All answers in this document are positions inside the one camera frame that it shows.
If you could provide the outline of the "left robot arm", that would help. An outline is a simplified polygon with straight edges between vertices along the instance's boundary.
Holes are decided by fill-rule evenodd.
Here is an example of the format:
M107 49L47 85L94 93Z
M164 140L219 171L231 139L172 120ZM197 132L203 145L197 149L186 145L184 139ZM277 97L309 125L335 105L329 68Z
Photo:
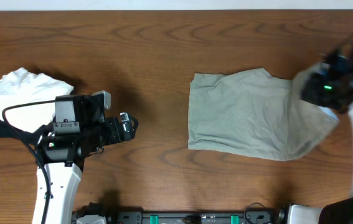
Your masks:
M106 91L58 96L54 105L55 118L36 145L44 166L37 170L33 223L71 223L85 158L105 146L132 140L138 128L138 120L129 113L105 116L111 107Z

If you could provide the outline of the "grey-green shorts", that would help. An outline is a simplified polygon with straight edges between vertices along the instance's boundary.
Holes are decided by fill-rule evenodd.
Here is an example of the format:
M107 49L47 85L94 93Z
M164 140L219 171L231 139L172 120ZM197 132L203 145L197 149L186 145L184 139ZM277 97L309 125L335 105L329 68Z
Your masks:
M300 159L339 124L329 108L303 101L314 65L292 80L264 68L196 73L190 83L188 148L274 161Z

